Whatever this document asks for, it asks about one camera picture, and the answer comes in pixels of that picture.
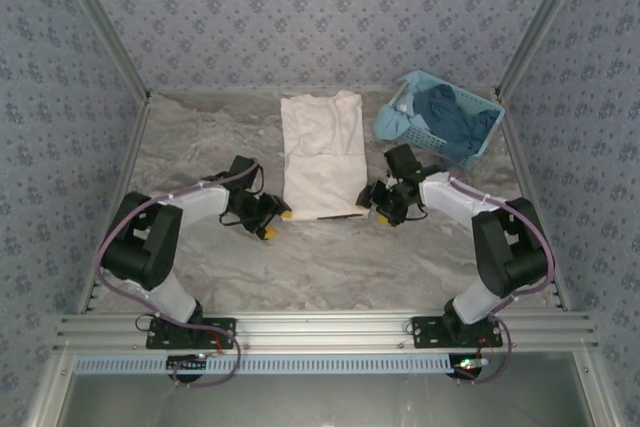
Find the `blue floral wallpaper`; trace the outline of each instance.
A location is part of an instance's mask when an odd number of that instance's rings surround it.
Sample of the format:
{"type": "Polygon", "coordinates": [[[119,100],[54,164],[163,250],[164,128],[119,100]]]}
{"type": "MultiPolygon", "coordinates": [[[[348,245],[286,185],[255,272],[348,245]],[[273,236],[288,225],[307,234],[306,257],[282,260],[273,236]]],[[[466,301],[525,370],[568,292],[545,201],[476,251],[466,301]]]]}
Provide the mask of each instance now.
{"type": "Polygon", "coordinates": [[[0,0],[0,425],[76,308],[137,102],[75,0],[0,0]]]}
{"type": "Polygon", "coordinates": [[[509,101],[575,307],[640,425],[640,0],[567,0],[509,101]]]}
{"type": "Polygon", "coordinates": [[[152,89],[495,85],[540,0],[101,0],[152,89]]]}

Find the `blue clothing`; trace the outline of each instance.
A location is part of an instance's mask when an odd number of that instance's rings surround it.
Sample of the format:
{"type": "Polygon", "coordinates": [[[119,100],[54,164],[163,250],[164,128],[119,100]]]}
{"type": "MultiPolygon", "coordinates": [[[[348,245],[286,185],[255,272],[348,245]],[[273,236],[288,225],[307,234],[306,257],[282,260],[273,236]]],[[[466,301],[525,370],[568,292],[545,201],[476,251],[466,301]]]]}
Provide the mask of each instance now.
{"type": "Polygon", "coordinates": [[[468,114],[446,84],[415,93],[413,111],[422,117],[433,135],[447,141],[442,153],[456,160],[466,159],[480,150],[500,114],[496,110],[468,114]]]}
{"type": "Polygon", "coordinates": [[[413,112],[413,94],[407,93],[380,109],[373,132],[378,140],[396,140],[409,127],[429,130],[424,119],[413,112]]]}

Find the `marble floor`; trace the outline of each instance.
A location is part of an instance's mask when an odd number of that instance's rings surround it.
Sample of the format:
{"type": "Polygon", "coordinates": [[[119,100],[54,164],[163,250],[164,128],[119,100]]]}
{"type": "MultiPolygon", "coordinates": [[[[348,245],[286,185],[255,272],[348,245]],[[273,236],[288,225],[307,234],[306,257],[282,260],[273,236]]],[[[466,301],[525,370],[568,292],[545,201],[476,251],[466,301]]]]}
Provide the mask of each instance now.
{"type": "MultiPolygon", "coordinates": [[[[235,155],[243,155],[264,167],[265,191],[282,195],[280,98],[296,94],[154,94],[130,189],[147,194],[176,190],[226,170],[235,155]]],[[[393,145],[373,138],[378,109],[392,94],[362,93],[370,181],[384,176],[383,152],[393,145]]],[[[435,161],[425,152],[416,154],[423,163],[435,161]]],[[[494,195],[519,196],[500,129],[463,180],[494,195]]],[[[183,229],[177,276],[206,310],[217,311],[437,309],[476,276],[470,232],[437,211],[396,228],[378,223],[374,215],[302,223],[276,219],[273,225],[280,235],[269,242],[241,226],[223,227],[217,218],[183,229]]],[[[546,292],[518,305],[551,305],[551,297],[546,292]]],[[[94,307],[139,310],[107,292],[94,307]]]]}

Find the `plastic basket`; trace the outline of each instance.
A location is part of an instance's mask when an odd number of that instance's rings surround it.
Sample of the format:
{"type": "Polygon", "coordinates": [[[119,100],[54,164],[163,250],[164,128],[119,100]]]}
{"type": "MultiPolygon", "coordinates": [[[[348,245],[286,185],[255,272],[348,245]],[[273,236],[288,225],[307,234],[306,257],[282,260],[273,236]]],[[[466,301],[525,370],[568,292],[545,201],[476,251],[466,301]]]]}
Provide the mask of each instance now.
{"type": "MultiPolygon", "coordinates": [[[[478,97],[477,95],[474,95],[471,92],[467,92],[466,90],[461,89],[460,87],[456,87],[455,85],[450,84],[449,82],[445,82],[444,80],[441,80],[433,75],[426,74],[426,77],[428,78],[428,81],[427,81],[428,87],[426,87],[423,90],[428,90],[431,87],[435,87],[436,85],[440,85],[440,84],[449,85],[453,89],[453,92],[456,94],[456,102],[460,105],[460,107],[462,107],[469,114],[477,114],[485,110],[497,110],[499,112],[498,118],[496,119],[495,123],[491,127],[491,130],[487,134],[487,137],[484,139],[484,142],[482,143],[482,146],[480,147],[478,152],[460,161],[461,165],[463,165],[464,167],[468,167],[473,162],[475,162],[478,158],[480,158],[484,153],[484,151],[486,150],[487,145],[489,145],[489,141],[491,140],[491,136],[496,131],[496,129],[500,126],[500,122],[502,122],[502,119],[504,117],[504,108],[502,108],[497,104],[494,104],[491,101],[483,99],[482,97],[478,97]]],[[[407,85],[408,85],[407,82],[404,82],[400,86],[398,91],[395,93],[395,95],[393,96],[392,106],[394,109],[398,99],[407,88],[407,85]]],[[[409,129],[405,131],[405,133],[402,135],[402,137],[400,137],[400,139],[410,144],[413,144],[417,147],[421,147],[427,150],[432,150],[435,152],[441,152],[442,147],[447,143],[446,140],[442,140],[441,138],[436,137],[428,130],[419,129],[418,127],[414,127],[414,126],[409,127],[409,129]]]]}

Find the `white fabric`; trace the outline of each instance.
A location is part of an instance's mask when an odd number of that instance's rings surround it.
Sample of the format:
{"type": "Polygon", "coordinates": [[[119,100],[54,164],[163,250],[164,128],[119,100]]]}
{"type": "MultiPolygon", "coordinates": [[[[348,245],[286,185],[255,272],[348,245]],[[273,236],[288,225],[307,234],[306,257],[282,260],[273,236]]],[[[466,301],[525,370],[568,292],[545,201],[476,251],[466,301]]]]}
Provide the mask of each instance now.
{"type": "Polygon", "coordinates": [[[362,97],[301,95],[280,101],[284,201],[290,220],[363,215],[355,205],[367,183],[362,97]]]}

